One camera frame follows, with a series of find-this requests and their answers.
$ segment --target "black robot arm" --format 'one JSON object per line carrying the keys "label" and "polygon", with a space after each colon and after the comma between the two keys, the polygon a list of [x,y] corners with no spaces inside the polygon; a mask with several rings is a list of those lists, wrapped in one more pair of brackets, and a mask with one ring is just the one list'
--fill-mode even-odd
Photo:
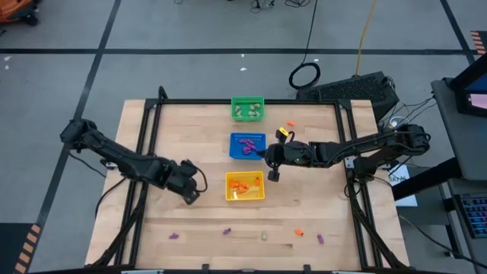
{"label": "black robot arm", "polygon": [[181,195],[188,205],[199,197],[193,179],[198,168],[189,160],[178,165],[176,161],[156,155],[138,155],[105,137],[95,123],[87,119],[71,120],[61,133],[61,141],[78,152],[86,148],[94,151],[116,164],[122,176],[167,188]]}
{"label": "black robot arm", "polygon": [[[399,156],[422,155],[429,149],[430,135],[421,126],[403,125],[397,129],[387,130],[359,139],[344,142],[303,142],[294,140],[294,133],[284,129],[277,130],[275,137],[278,143],[270,145],[265,151],[259,151],[266,164],[272,168],[269,180],[279,181],[281,164],[299,167],[329,168],[341,160],[357,156],[353,161],[355,177],[367,179],[375,174],[377,167],[386,164]],[[375,151],[369,157],[358,156],[361,153]]]}

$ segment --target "orange and black striped tape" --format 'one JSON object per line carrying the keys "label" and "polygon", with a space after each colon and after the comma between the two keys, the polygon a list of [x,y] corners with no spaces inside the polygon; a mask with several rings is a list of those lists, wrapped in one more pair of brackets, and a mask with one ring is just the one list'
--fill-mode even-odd
{"label": "orange and black striped tape", "polygon": [[40,226],[36,224],[32,225],[29,233],[27,233],[22,251],[18,256],[18,261],[15,264],[14,274],[24,274],[29,270],[30,263],[32,263],[33,252],[39,242],[39,236]]}
{"label": "orange and black striped tape", "polygon": [[477,49],[477,53],[483,55],[485,54],[485,46],[482,41],[481,33],[483,33],[483,31],[476,31],[476,30],[470,31],[470,34],[472,35],[473,43],[475,44],[475,48]]}

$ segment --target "black floor stripe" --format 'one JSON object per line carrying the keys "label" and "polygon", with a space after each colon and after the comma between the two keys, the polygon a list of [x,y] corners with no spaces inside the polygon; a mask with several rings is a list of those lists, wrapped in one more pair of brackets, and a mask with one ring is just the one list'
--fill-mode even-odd
{"label": "black floor stripe", "polygon": [[[112,11],[110,12],[107,25],[105,26],[105,31],[103,32],[103,36],[101,37],[100,45],[98,46],[96,56],[94,57],[93,64],[91,65],[90,72],[88,73],[88,77],[84,84],[80,100],[76,107],[74,119],[81,118],[81,115],[83,114],[84,107],[86,106],[86,102],[88,101],[88,96],[90,95],[91,87],[93,86],[94,78],[97,74],[98,67],[100,66],[101,57],[103,56],[103,50],[107,45],[108,37],[110,36],[110,31],[112,30],[113,22],[115,21],[116,13],[119,10],[121,1],[122,0],[115,0],[115,2],[113,3]],[[61,154],[56,164],[56,168],[54,169],[53,177],[51,178],[51,182],[47,189],[46,196],[44,197],[43,204],[37,217],[37,224],[39,224],[42,228],[45,227],[47,217],[49,216],[49,212],[51,211],[51,207],[53,206],[54,197],[56,196],[59,182],[61,181],[62,172],[64,171],[67,160],[68,150],[64,147],[61,150]]]}
{"label": "black floor stripe", "polygon": [[[469,45],[466,43],[465,36],[460,29],[460,26],[457,23],[457,19],[455,19],[454,13],[451,11],[450,5],[448,4],[447,0],[440,0],[441,5],[443,6],[444,12],[447,14],[448,20],[451,24],[451,27],[454,29],[454,33],[457,36],[458,42],[463,50],[469,50]],[[469,61],[469,64],[472,65],[475,62],[473,58],[473,54],[466,54],[466,59]]]}
{"label": "black floor stripe", "polygon": [[[306,49],[0,49],[0,54],[120,54],[120,55],[198,55],[198,54],[304,54]],[[355,55],[358,49],[309,49],[310,54]],[[473,49],[363,49],[363,55],[388,56],[468,56]]]}

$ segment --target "wooden tabletop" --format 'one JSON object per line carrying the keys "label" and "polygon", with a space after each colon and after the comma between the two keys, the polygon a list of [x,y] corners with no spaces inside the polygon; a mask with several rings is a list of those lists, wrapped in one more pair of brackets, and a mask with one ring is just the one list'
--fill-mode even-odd
{"label": "wooden tabletop", "polygon": [[[143,100],[125,102],[116,135],[118,143],[132,150],[136,147],[143,106]],[[376,133],[370,102],[352,101],[352,107],[358,136]],[[264,200],[225,200],[226,172],[262,170],[267,175],[269,171],[264,161],[228,157],[231,132],[265,133],[269,145],[277,142],[275,131],[292,120],[296,122],[292,127],[296,140],[338,142],[333,106],[266,105],[266,116],[258,123],[236,123],[230,108],[224,104],[163,105],[155,153],[177,162],[190,159],[205,172],[208,191],[194,204],[186,205],[174,193],[149,187],[136,267],[201,269],[203,263],[209,263],[211,269],[299,270],[310,264],[313,270],[359,270],[350,202],[343,194],[343,164],[329,169],[281,166],[278,183],[265,181]],[[383,171],[376,176],[387,180]],[[108,171],[104,191],[120,178],[118,171]],[[201,189],[201,175],[196,175],[196,180]],[[98,259],[118,233],[128,185],[115,189],[101,204],[87,263]],[[408,264],[391,188],[379,181],[368,186],[377,232]],[[231,228],[231,233],[224,236],[222,231],[226,228]],[[297,236],[295,229],[301,229],[304,236]],[[261,239],[263,231],[268,235],[267,241]],[[179,239],[168,238],[173,232],[180,235]],[[318,243],[318,234],[323,235],[325,244]],[[365,231],[364,238],[370,249]],[[124,263],[128,262],[131,242],[129,235]],[[371,254],[368,252],[368,264],[373,266]]]}

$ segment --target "table leg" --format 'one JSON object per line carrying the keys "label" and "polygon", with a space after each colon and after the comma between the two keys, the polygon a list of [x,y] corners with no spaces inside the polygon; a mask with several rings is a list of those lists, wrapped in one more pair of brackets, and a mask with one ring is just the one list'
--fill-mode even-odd
{"label": "table leg", "polygon": [[443,163],[432,167],[402,183],[393,186],[394,200],[411,196],[432,186],[446,182],[450,178],[462,177],[462,171],[456,158],[451,158]]}

